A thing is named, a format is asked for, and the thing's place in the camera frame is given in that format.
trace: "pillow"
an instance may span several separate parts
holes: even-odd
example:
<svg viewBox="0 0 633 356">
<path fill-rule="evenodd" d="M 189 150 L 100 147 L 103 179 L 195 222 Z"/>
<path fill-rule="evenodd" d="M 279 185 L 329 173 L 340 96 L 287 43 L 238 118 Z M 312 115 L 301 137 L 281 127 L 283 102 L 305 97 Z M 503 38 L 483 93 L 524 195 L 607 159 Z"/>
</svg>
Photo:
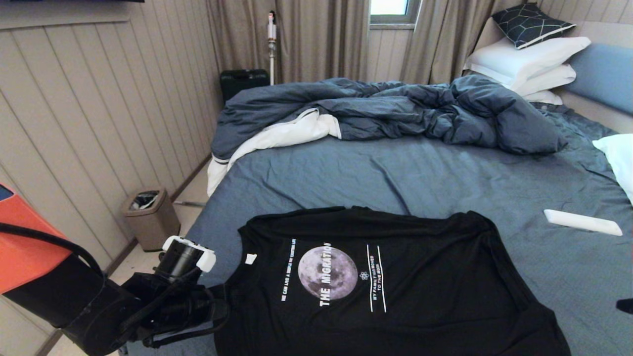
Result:
<svg viewBox="0 0 633 356">
<path fill-rule="evenodd" d="M 524 85 L 514 89 L 514 91 L 521 96 L 526 96 L 537 91 L 564 86 L 573 82 L 574 79 L 576 79 L 576 71 L 569 64 L 562 64 L 528 79 Z"/>
<path fill-rule="evenodd" d="M 579 76 L 566 90 L 633 115 L 633 48 L 595 44 L 570 63 Z"/>
<path fill-rule="evenodd" d="M 463 69 L 487 75 L 515 90 L 529 78 L 563 64 L 567 58 L 582 51 L 590 43 L 586 37 L 561 37 L 517 51 L 512 42 L 503 38 L 476 50 L 466 59 Z"/>
<path fill-rule="evenodd" d="M 541 90 L 530 95 L 525 95 L 523 96 L 523 99 L 533 103 L 546 103 L 554 105 L 563 104 L 563 100 L 558 95 L 549 90 Z"/>
<path fill-rule="evenodd" d="M 593 144 L 605 153 L 615 180 L 633 205 L 633 134 L 607 136 L 593 141 Z"/>
<path fill-rule="evenodd" d="M 536 3 L 527 3 L 499 11 L 492 16 L 501 31 L 517 49 L 546 39 L 561 37 L 575 25 L 545 15 Z"/>
</svg>

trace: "curtain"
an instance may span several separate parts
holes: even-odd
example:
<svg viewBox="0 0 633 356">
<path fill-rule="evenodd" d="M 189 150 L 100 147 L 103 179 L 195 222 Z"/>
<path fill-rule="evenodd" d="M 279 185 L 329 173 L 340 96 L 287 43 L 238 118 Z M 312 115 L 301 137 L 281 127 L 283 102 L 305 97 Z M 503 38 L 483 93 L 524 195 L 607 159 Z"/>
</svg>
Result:
<svg viewBox="0 0 633 356">
<path fill-rule="evenodd" d="M 402 80 L 447 83 L 461 75 L 486 20 L 522 0 L 423 0 L 404 57 Z"/>
<path fill-rule="evenodd" d="M 277 14 L 275 80 L 365 80 L 370 0 L 209 0 L 220 70 L 268 70 L 268 12 Z"/>
</svg>

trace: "moon print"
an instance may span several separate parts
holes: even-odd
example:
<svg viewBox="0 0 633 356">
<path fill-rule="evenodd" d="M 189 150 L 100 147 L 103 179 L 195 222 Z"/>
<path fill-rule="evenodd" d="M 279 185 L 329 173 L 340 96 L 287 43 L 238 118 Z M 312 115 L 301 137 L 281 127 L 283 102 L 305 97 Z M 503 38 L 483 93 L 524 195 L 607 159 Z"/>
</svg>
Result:
<svg viewBox="0 0 633 356">
<path fill-rule="evenodd" d="M 316 247 L 306 252 L 299 261 L 298 273 L 301 284 L 310 294 L 319 298 L 321 288 L 328 288 L 330 300 L 350 294 L 358 280 L 354 261 L 347 253 L 329 246 Z"/>
</svg>

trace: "black patterned pillow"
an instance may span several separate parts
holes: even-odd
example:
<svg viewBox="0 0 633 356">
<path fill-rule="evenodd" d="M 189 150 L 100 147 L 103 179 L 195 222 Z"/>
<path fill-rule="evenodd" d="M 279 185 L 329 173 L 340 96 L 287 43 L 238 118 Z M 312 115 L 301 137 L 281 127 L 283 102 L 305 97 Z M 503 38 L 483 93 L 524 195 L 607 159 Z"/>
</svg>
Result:
<svg viewBox="0 0 633 356">
<path fill-rule="evenodd" d="M 536 3 L 527 3 L 499 11 L 492 16 L 517 49 L 526 48 L 546 39 L 561 37 L 575 25 L 545 15 Z"/>
</svg>

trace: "window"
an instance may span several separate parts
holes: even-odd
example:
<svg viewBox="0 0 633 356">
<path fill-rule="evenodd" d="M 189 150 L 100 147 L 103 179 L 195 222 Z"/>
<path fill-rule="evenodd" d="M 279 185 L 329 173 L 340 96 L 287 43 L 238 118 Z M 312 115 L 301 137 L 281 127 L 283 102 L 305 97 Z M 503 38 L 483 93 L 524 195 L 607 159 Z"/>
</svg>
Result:
<svg viewBox="0 0 633 356">
<path fill-rule="evenodd" d="M 420 0 L 372 0 L 372 23 L 415 23 Z"/>
</svg>

